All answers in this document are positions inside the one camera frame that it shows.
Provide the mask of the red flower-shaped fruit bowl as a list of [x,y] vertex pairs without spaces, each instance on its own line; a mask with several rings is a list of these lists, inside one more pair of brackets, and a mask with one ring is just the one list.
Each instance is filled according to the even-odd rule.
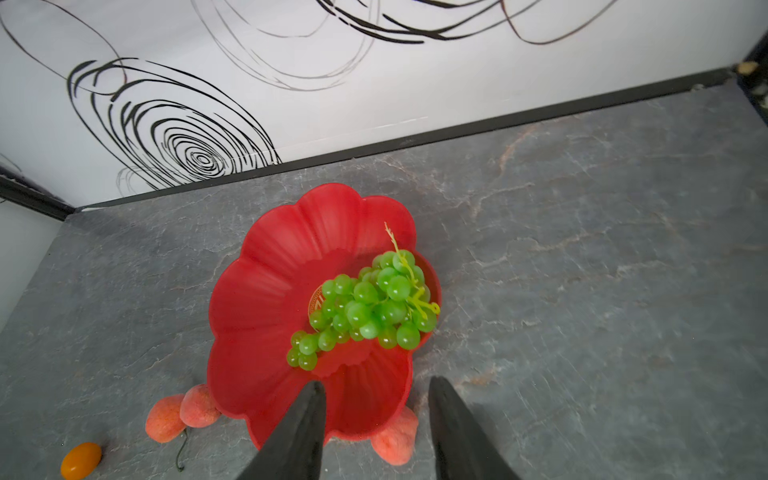
[[399,417],[412,386],[410,351],[350,340],[320,353],[312,370],[287,357],[292,335],[310,327],[324,281],[416,244],[403,204],[339,183],[316,187],[253,224],[213,290],[207,381],[217,408],[243,420],[255,446],[266,443],[312,381],[326,393],[326,438],[365,440]]

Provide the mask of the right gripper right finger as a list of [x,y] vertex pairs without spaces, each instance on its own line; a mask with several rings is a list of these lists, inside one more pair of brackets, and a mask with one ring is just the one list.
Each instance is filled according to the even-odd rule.
[[445,377],[431,378],[428,404],[437,479],[520,480]]

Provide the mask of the green fake grape bunch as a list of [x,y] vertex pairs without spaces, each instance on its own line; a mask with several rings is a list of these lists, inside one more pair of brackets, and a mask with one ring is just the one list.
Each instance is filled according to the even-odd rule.
[[309,329],[290,337],[287,364],[313,371],[320,357],[349,340],[412,351],[432,333],[441,307],[432,298],[415,254],[399,246],[384,226],[392,248],[377,255],[353,278],[340,274],[322,283],[308,308]]

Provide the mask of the pink peach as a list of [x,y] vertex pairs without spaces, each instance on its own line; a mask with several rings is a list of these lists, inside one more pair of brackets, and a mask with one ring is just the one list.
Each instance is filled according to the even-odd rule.
[[418,425],[417,415],[405,406],[386,429],[371,438],[371,446],[390,465],[405,465],[413,455]]
[[181,421],[188,427],[205,428],[214,424],[221,416],[216,408],[207,384],[192,387],[182,399]]
[[146,434],[158,443],[168,443],[177,438],[186,428],[180,418],[183,394],[165,397],[150,410],[146,422]]

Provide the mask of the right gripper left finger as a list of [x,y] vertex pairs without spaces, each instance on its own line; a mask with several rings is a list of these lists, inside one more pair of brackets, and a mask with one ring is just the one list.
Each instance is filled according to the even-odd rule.
[[311,381],[238,479],[319,479],[325,423],[325,389]]

